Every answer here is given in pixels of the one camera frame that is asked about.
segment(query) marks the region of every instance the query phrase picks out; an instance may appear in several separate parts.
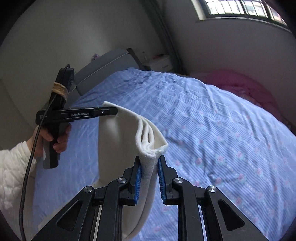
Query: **gray headboard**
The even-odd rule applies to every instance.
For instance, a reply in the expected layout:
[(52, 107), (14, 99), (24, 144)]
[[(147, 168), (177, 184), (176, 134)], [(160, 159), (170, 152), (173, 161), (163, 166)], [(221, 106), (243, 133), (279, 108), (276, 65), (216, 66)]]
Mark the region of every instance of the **gray headboard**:
[(76, 73), (65, 108), (71, 106), (79, 97), (97, 86), (109, 75), (131, 67), (141, 69), (139, 60), (136, 57), (133, 58), (129, 54), (130, 51), (131, 49), (127, 51), (120, 48), (112, 50)]

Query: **cable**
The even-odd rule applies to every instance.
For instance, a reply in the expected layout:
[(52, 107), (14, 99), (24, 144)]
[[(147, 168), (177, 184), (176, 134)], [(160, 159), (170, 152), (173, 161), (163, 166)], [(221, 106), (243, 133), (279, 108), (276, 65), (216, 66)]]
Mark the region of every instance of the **cable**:
[[(67, 68), (70, 68), (70, 65), (67, 64), (66, 67), (64, 68), (62, 79), (64, 77), (64, 74), (65, 74)], [(56, 96), (57, 96), (57, 94), (55, 94), (55, 96), (52, 98), (51, 102), (49, 103), (49, 105), (48, 105), (47, 109), (45, 110), (45, 112), (43, 114), (43, 117), (42, 117), (42, 119), (40, 121), (39, 127), (38, 127), (37, 132), (36, 132), (36, 136), (35, 136), (35, 139), (34, 139), (34, 144), (33, 144), (33, 147), (32, 147), (31, 155), (30, 155), (30, 158), (29, 158), (29, 161), (28, 161), (28, 165), (27, 165), (27, 169), (26, 169), (26, 173), (25, 173), (25, 177), (24, 177), (24, 182), (22, 184), (22, 195), (21, 195), (20, 210), (19, 210), (19, 225), (20, 225), (20, 234), (22, 236), (23, 241), (26, 241), (26, 235), (25, 235), (24, 223), (23, 223), (23, 215), (24, 215), (24, 206), (25, 206), (25, 198), (26, 198), (26, 190), (27, 190), (27, 183), (28, 183), (29, 173), (30, 173), (30, 169), (31, 169), (31, 165), (32, 165), (36, 145), (37, 145), (37, 140), (38, 140), (39, 133), (40, 133), (40, 130), (41, 130), (41, 127), (42, 127), (42, 123), (44, 121), (44, 118), (45, 118), (48, 110), (50, 109), (52, 103), (54, 102)]]

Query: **window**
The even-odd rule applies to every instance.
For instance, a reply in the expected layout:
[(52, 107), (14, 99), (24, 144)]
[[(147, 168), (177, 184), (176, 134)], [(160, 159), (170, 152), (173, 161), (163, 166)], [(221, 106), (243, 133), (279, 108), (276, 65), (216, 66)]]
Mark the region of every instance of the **window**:
[(200, 0), (200, 3), (207, 18), (254, 18), (287, 28), (281, 16), (262, 0)]

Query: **wrinkled bed sheet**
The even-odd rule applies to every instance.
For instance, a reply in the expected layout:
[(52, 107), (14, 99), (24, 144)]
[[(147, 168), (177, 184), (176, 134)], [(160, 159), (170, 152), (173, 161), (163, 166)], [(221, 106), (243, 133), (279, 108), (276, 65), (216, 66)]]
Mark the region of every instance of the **wrinkled bed sheet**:
[[(73, 106), (109, 101), (151, 120), (169, 143), (168, 166), (194, 185), (217, 186), (269, 240), (296, 216), (296, 137), (264, 109), (194, 78), (127, 69)], [(37, 165), (35, 225), (98, 179), (98, 118), (73, 123), (59, 166)], [(176, 206), (159, 186), (146, 224), (134, 240), (177, 240)]]

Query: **triangular cutout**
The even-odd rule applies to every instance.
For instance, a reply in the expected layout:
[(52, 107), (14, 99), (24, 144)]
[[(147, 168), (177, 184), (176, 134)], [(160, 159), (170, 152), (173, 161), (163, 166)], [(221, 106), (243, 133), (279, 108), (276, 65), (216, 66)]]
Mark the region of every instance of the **triangular cutout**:
[(67, 231), (73, 231), (81, 206), (82, 202), (75, 203), (57, 222), (57, 226)]
[(233, 231), (244, 226), (244, 221), (228, 206), (226, 202), (219, 200), (218, 205), (228, 231)]

